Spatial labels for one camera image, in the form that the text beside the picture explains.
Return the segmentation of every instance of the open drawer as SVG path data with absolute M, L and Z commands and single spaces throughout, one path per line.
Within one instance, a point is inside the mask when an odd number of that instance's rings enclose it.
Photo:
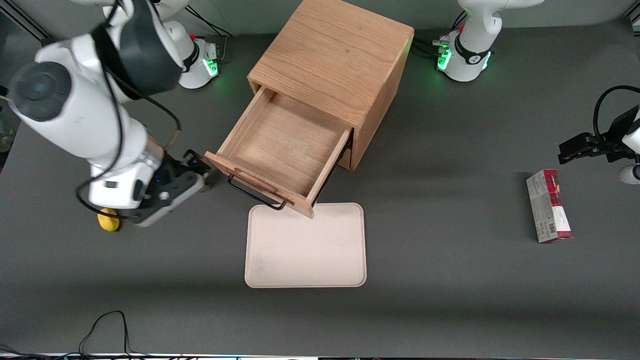
M 338 118 L 262 86 L 218 152 L 205 156 L 236 190 L 274 209 L 286 204 L 313 218 L 313 205 L 350 146 L 352 130 Z M 281 204 L 269 204 L 235 181 Z

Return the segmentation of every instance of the cabinet top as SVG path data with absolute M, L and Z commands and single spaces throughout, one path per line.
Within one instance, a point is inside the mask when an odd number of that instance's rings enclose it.
M 412 38 L 344 1 L 304 0 L 248 78 L 360 127 Z

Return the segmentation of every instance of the red and white box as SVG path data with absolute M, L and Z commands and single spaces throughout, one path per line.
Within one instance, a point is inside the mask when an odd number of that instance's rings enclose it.
M 529 199 L 536 222 L 538 242 L 555 243 L 572 237 L 560 200 L 560 184 L 557 170 L 542 170 L 527 179 Z

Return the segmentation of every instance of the drawer handle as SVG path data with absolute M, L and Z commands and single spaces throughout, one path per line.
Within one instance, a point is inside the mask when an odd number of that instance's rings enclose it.
M 274 209 L 274 210 L 282 210 L 282 209 L 284 209 L 284 206 L 287 204 L 287 202 L 283 200 L 282 204 L 280 204 L 280 206 L 275 206 L 275 205 L 272 205 L 272 204 L 260 199 L 259 197 L 257 197 L 254 194 L 246 191 L 245 189 L 242 189 L 242 188 L 238 187 L 238 185 L 235 185 L 232 182 L 234 177 L 236 177 L 234 174 L 230 174 L 229 178 L 227 179 L 227 184 L 229 184 L 229 186 L 231 186 L 232 188 L 236 189 L 237 191 L 249 196 L 253 200 L 256 200 L 257 202 L 259 202 L 259 203 L 261 203 L 263 205 L 269 206 L 271 209 Z

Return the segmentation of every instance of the wooden cabinet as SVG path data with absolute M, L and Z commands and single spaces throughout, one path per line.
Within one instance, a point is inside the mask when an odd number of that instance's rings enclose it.
M 413 28 L 357 6 L 304 0 L 249 73 L 253 101 L 205 156 L 230 183 L 312 218 L 335 164 L 354 171 L 360 163 L 412 39 Z

